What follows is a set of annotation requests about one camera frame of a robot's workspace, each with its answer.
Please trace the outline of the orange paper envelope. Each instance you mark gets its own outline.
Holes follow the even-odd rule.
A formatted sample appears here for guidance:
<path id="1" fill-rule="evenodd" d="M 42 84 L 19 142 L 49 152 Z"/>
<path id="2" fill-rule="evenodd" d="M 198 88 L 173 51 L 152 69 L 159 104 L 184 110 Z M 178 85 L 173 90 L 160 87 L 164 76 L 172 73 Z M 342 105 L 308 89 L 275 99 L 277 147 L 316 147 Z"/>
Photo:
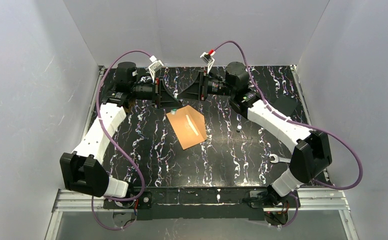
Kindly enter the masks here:
<path id="1" fill-rule="evenodd" d="M 186 115 L 189 115 L 192 123 L 198 131 L 198 136 L 190 128 Z M 174 130 L 183 150 L 191 148 L 207 140 L 205 117 L 190 105 L 179 108 L 175 115 L 166 114 L 167 119 Z"/>

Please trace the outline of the green white glue stick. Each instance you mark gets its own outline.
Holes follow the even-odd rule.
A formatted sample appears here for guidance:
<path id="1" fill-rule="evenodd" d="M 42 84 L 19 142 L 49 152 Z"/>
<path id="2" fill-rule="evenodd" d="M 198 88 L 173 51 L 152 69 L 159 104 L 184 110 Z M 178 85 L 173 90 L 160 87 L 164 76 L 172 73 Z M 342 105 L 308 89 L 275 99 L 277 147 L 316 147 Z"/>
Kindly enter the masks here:
<path id="1" fill-rule="evenodd" d="M 173 96 L 173 107 L 171 108 L 171 111 L 170 111 L 172 115 L 175 115 L 177 113 L 177 110 L 180 108 L 181 102 L 178 100 L 177 95 L 178 94 Z"/>

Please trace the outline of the beige ornate letter sheet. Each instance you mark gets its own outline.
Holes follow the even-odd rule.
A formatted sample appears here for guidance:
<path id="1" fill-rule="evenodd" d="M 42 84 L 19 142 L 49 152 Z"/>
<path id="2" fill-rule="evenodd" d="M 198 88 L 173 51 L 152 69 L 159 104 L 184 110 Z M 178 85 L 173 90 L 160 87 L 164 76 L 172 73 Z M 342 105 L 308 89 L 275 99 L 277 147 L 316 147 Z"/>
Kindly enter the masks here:
<path id="1" fill-rule="evenodd" d="M 193 122 L 191 121 L 191 118 L 188 114 L 185 115 L 186 116 L 186 119 L 187 119 L 187 122 L 188 122 L 188 125 L 190 126 L 190 128 L 192 129 L 192 131 L 195 133 L 196 136 L 199 135 L 195 125 L 193 124 Z"/>

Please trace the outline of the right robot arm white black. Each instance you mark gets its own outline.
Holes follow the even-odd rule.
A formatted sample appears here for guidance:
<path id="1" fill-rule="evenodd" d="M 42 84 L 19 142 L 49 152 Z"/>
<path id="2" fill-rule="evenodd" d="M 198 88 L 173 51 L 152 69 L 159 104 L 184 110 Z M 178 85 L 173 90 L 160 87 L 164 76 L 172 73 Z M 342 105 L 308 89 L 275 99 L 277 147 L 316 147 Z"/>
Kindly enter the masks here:
<path id="1" fill-rule="evenodd" d="M 228 96 L 232 109 L 264 128 L 292 153 L 288 169 L 272 182 L 262 194 L 269 200 L 280 200 L 302 185 L 311 182 L 332 163 L 329 137 L 290 122 L 290 118 L 264 103 L 249 87 L 250 76 L 241 62 L 231 62 L 225 77 L 199 71 L 195 81 L 177 95 L 179 99 L 206 100 L 209 94 Z"/>

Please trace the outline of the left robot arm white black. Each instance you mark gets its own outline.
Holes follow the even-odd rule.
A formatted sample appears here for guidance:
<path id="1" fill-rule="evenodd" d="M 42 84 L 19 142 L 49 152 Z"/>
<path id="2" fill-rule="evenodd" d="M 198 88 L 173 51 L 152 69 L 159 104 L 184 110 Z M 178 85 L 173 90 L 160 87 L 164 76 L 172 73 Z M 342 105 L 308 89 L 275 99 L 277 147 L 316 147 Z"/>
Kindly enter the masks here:
<path id="1" fill-rule="evenodd" d="M 63 153 L 60 168 L 65 188 L 94 197 L 122 199 L 129 184 L 118 180 L 103 168 L 106 149 L 117 128 L 136 100 L 152 101 L 156 108 L 179 108 L 178 101 L 156 73 L 163 67 L 153 60 L 148 70 L 137 69 L 134 62 L 117 65 L 112 80 L 99 95 L 99 110 L 82 141 L 71 153 Z"/>

